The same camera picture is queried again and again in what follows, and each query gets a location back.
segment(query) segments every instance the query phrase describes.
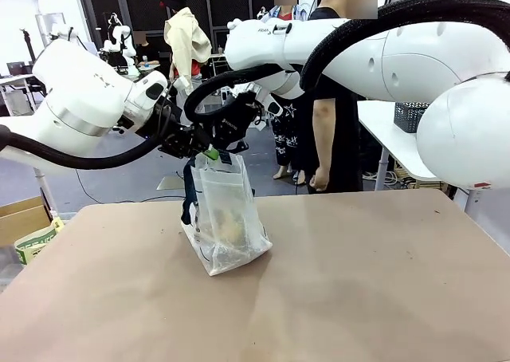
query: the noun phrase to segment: translucent plastic bag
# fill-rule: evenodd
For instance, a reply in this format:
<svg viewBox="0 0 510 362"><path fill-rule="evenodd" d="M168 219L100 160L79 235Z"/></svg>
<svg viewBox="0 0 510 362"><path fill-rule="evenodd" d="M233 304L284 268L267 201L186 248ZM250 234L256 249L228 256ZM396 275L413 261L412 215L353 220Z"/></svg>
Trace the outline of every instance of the translucent plastic bag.
<svg viewBox="0 0 510 362"><path fill-rule="evenodd" d="M183 220L182 227L210 276L271 249L241 156L224 152L212 160L197 155L191 174L196 199L189 207L190 225Z"/></svg>

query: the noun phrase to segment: green object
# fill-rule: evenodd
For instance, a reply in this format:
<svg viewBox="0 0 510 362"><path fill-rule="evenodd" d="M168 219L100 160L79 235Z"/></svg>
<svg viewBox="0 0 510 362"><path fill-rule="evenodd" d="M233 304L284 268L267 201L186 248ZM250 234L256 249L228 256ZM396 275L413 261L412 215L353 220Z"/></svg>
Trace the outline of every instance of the green object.
<svg viewBox="0 0 510 362"><path fill-rule="evenodd" d="M218 160L218 157L220 157L220 152L218 152L217 149L211 148L207 151L204 151L204 155L206 155L211 160Z"/></svg>

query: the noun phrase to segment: white wall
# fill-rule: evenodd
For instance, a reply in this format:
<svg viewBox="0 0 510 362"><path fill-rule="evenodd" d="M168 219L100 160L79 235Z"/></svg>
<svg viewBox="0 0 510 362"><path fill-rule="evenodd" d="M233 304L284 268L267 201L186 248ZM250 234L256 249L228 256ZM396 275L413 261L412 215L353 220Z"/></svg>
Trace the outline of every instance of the white wall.
<svg viewBox="0 0 510 362"><path fill-rule="evenodd" d="M0 0L0 74L9 73L7 62L30 60L20 29L29 32L35 55L42 51L35 15L49 13L63 13L80 38L90 41L80 0Z"/></svg>

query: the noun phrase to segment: black basket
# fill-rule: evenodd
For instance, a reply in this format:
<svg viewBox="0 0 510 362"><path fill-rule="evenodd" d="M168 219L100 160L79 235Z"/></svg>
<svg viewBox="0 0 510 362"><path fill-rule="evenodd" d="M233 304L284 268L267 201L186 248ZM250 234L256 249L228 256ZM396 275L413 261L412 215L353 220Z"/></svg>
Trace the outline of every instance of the black basket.
<svg viewBox="0 0 510 362"><path fill-rule="evenodd" d="M395 103L394 123L407 133L416 133L427 103Z"/></svg>

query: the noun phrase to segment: white bag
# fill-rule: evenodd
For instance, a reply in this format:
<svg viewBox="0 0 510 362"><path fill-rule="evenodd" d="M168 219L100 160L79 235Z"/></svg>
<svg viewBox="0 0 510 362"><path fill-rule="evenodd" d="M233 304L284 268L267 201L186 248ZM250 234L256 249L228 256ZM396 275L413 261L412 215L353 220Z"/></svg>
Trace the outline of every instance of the white bag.
<svg viewBox="0 0 510 362"><path fill-rule="evenodd" d="M222 157L197 155L191 168L197 203L190 205L191 224L182 225L210 276L243 266L273 246L258 218L242 157L226 152Z"/></svg>

